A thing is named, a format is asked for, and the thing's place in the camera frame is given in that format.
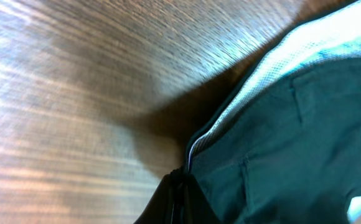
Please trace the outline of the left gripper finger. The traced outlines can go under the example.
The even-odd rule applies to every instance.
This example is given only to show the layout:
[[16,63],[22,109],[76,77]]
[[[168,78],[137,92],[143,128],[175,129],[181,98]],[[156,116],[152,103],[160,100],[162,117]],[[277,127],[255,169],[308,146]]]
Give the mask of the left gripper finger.
[[182,169],[165,175],[135,224],[220,224],[195,177]]

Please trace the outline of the black shorts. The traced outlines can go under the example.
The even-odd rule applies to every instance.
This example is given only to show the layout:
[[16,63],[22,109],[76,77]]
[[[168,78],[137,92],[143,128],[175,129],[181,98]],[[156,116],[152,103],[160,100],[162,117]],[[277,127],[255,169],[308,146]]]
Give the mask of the black shorts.
[[361,1],[288,33],[190,159],[222,223],[349,223],[361,196]]

